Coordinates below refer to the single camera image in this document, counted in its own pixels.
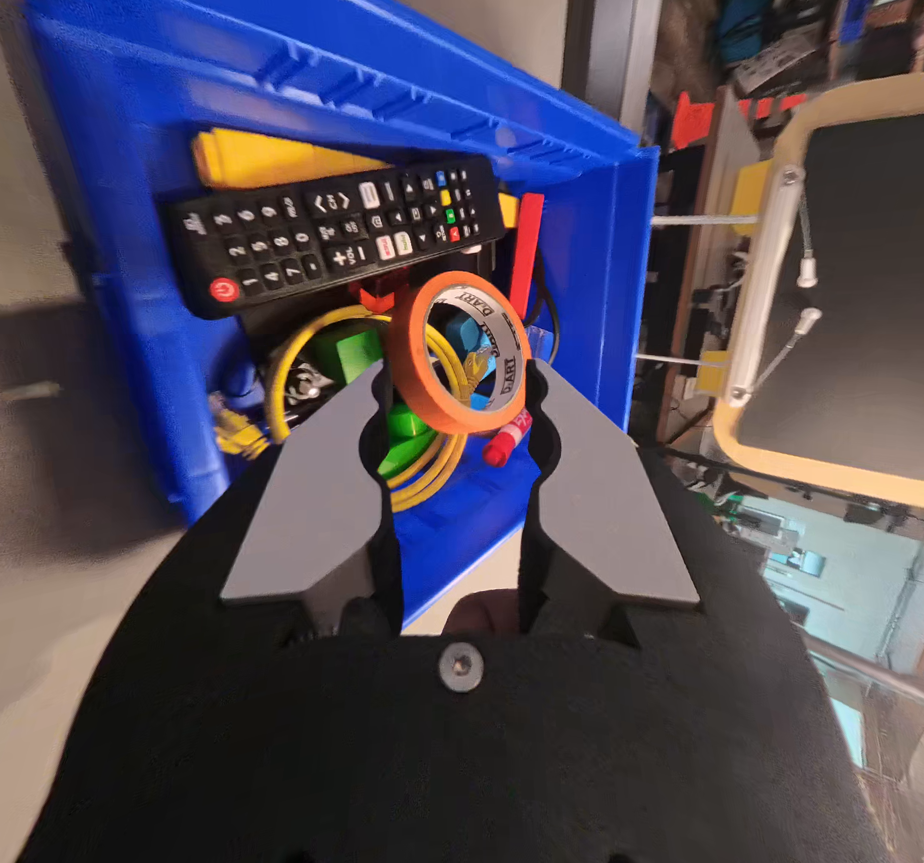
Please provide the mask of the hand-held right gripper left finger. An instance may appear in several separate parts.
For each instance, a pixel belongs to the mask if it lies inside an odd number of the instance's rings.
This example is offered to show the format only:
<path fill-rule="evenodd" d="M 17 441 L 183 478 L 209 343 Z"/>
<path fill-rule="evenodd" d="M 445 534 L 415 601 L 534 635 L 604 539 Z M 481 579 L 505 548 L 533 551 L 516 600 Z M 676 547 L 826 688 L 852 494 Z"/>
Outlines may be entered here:
<path fill-rule="evenodd" d="M 224 603 L 295 599 L 341 612 L 364 598 L 398 610 L 398 538 L 378 473 L 392 398 L 388 364 L 376 361 L 283 441 Z"/>

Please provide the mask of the blue plastic bin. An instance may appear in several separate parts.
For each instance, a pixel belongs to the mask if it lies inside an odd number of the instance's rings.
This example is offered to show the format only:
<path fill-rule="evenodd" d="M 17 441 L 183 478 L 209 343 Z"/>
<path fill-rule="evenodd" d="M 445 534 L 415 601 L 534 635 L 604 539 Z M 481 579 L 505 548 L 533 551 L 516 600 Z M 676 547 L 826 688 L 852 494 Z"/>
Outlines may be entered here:
<path fill-rule="evenodd" d="M 193 193 L 211 127 L 394 158 L 482 153 L 545 195 L 539 248 L 560 313 L 555 369 L 629 422 L 657 156 L 638 135 L 393 0 L 25 0 L 73 168 L 61 196 L 158 482 L 195 530 L 237 503 L 207 394 L 242 322 L 194 317 L 162 202 Z"/>

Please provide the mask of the orange tape roll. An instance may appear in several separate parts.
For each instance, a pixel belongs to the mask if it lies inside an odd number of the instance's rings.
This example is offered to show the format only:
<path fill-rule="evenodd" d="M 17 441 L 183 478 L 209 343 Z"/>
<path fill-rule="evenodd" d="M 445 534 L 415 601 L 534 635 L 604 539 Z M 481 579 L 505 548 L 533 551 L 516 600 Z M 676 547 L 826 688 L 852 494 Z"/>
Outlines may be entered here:
<path fill-rule="evenodd" d="M 458 400 L 433 371 L 426 325 L 435 304 L 464 311 L 491 339 L 495 379 L 483 410 Z M 525 328 L 506 297 L 478 275 L 451 270 L 406 292 L 394 306 L 387 347 L 400 395 L 434 430 L 448 434 L 497 430 L 525 406 L 526 363 L 531 359 Z"/>

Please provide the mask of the black remote control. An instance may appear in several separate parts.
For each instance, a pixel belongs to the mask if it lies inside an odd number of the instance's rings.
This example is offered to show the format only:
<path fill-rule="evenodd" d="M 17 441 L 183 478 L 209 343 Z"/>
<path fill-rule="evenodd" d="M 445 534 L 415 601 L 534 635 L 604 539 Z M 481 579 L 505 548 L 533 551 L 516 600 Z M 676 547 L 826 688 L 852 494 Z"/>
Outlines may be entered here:
<path fill-rule="evenodd" d="M 490 160 L 405 166 L 213 192 L 161 205 L 188 310 L 206 321 L 502 239 Z"/>

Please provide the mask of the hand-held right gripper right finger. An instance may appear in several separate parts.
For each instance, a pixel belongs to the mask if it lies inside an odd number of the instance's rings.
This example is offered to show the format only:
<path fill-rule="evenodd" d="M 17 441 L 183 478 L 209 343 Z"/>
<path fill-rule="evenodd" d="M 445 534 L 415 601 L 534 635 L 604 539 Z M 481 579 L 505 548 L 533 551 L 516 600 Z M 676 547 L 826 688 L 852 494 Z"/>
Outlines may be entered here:
<path fill-rule="evenodd" d="M 634 441 L 544 361 L 526 365 L 539 476 L 521 536 L 521 620 L 609 620 L 625 604 L 699 607 Z"/>

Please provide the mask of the yellow plastic tool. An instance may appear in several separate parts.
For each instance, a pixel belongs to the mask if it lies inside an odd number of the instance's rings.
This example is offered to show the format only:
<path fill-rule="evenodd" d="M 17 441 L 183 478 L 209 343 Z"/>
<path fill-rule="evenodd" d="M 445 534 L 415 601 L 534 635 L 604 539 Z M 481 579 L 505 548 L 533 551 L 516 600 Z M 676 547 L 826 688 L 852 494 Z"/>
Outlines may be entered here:
<path fill-rule="evenodd" d="M 313 143 L 223 128 L 195 135 L 191 154 L 202 185 L 218 190 L 270 187 L 395 168 L 372 157 Z"/>

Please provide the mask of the red marker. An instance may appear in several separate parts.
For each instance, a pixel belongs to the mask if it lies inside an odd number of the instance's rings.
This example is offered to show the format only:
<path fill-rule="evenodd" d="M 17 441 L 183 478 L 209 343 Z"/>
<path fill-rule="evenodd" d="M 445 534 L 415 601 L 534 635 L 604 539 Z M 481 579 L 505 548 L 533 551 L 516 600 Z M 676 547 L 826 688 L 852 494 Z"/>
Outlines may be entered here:
<path fill-rule="evenodd" d="M 494 468 L 507 464 L 514 450 L 528 435 L 533 418 L 524 407 L 511 421 L 502 426 L 482 449 L 482 460 Z"/>

